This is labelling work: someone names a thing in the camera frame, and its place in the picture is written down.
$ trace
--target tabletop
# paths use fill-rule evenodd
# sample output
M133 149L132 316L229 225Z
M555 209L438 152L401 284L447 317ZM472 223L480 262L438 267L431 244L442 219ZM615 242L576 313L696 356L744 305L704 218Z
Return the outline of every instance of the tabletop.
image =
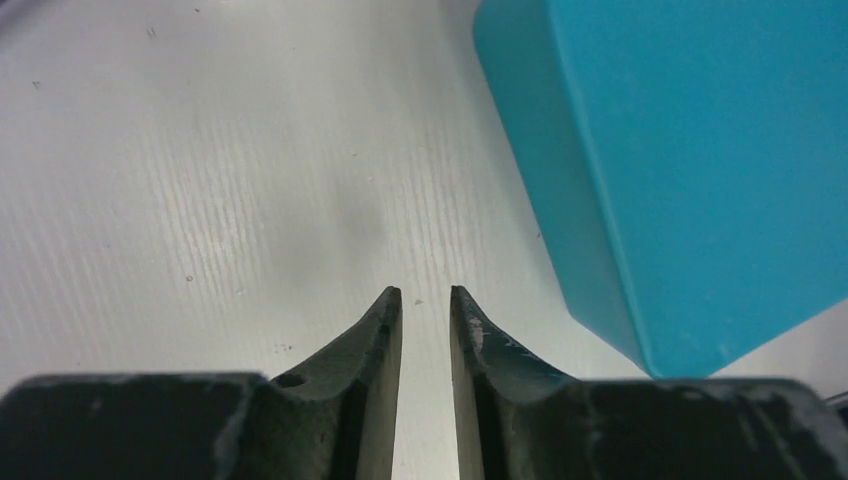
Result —
M395 285L394 478L448 479L451 285L565 372L643 376L568 314L476 2L0 2L0 391L275 375ZM720 374L848 390L846 320L843 302Z

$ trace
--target blue box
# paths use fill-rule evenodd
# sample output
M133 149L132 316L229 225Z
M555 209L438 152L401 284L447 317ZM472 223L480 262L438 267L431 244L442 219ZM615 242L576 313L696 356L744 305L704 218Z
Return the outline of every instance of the blue box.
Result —
M848 296L848 1L484 0L474 40L569 310L648 373Z

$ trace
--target white table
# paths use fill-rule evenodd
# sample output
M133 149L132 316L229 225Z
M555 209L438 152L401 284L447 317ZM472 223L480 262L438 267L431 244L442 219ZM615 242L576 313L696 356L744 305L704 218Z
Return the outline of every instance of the white table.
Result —
M641 376L566 311L475 3L0 3L0 391L47 371L277 374L391 284L395 478L450 479L451 284L573 375ZM835 394L846 339L843 303L723 373Z

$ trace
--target blue object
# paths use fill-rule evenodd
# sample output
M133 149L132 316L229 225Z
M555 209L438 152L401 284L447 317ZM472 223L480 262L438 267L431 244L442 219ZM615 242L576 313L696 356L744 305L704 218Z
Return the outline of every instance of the blue object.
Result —
M572 315L648 373L848 296L848 1L484 0L474 39Z

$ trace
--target blue box top face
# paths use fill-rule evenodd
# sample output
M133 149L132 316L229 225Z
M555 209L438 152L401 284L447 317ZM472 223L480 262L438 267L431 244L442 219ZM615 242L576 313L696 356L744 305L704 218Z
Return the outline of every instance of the blue box top face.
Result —
M848 2L547 5L651 373L848 296Z

